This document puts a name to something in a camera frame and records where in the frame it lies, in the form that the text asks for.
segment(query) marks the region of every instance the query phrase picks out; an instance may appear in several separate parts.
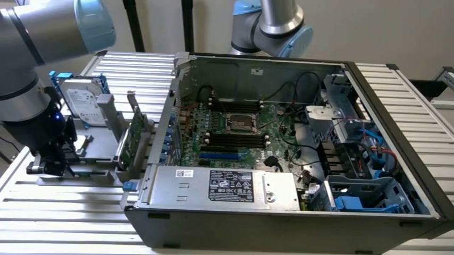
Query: motherboard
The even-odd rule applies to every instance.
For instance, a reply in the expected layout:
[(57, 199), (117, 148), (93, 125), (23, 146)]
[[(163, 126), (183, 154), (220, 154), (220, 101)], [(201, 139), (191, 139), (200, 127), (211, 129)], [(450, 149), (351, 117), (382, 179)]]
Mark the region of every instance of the motherboard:
[[(258, 169), (300, 175), (295, 112), (287, 105), (185, 102), (180, 111), (180, 166)], [(279, 167), (268, 164), (276, 160)]]

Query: green circuit board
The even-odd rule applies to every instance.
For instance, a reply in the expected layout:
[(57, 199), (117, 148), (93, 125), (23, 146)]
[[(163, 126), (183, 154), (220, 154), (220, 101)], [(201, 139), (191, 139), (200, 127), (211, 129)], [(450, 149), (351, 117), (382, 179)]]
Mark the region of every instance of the green circuit board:
[[(210, 160), (210, 167), (216, 168), (243, 168), (243, 169), (262, 169), (274, 171), (274, 169), (263, 165), (263, 160), (268, 156), (275, 156), (279, 159), (280, 165), (288, 171), (288, 156), (296, 151), (296, 147), (286, 144), (279, 136), (279, 126), (284, 116), (278, 116), (278, 110), (284, 109), (279, 105), (266, 105), (264, 108), (255, 115), (256, 131), (243, 130), (236, 128), (228, 130), (227, 116), (242, 115), (236, 113), (212, 112), (204, 104), (187, 102), (183, 106), (181, 116), (185, 123), (180, 126), (183, 134), (183, 154), (180, 166), (199, 166), (199, 154), (201, 153), (200, 147), (207, 146), (204, 143), (205, 132), (210, 131), (216, 134), (251, 134), (251, 135), (268, 135), (270, 145), (266, 148), (242, 148), (238, 147), (240, 160)], [(295, 136), (290, 134), (290, 127), (292, 125), (291, 118), (286, 118), (282, 126), (288, 129), (284, 139), (288, 142), (296, 143)]]

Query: white label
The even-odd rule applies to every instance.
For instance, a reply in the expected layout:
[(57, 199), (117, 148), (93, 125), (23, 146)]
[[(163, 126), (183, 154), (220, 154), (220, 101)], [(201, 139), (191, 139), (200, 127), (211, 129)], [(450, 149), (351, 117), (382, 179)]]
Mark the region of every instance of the white label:
[(251, 69), (251, 74), (252, 75), (263, 75), (263, 70), (262, 69)]
[(191, 170), (191, 169), (177, 169), (176, 170), (175, 177), (192, 177), (192, 176), (193, 176), (193, 170)]
[(93, 93), (87, 90), (68, 89), (67, 94), (80, 119), (89, 125), (105, 125)]

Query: robotic arm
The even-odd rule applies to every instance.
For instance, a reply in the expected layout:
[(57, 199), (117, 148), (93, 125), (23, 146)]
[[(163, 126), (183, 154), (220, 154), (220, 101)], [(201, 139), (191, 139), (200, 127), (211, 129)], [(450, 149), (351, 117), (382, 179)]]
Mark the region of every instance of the robotic arm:
[(61, 176), (77, 161), (73, 122), (35, 67), (105, 49), (116, 34), (100, 0), (41, 2), (0, 10), (0, 121), (39, 159), (27, 172)]
[(236, 0), (231, 54), (300, 57), (312, 39), (295, 0)]

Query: power supply label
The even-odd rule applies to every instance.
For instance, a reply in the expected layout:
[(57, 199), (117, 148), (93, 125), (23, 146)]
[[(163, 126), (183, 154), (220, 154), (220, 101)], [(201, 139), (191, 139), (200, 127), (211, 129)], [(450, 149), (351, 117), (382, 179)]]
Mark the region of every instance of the power supply label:
[(254, 203), (254, 182), (251, 172), (210, 171), (211, 201)]

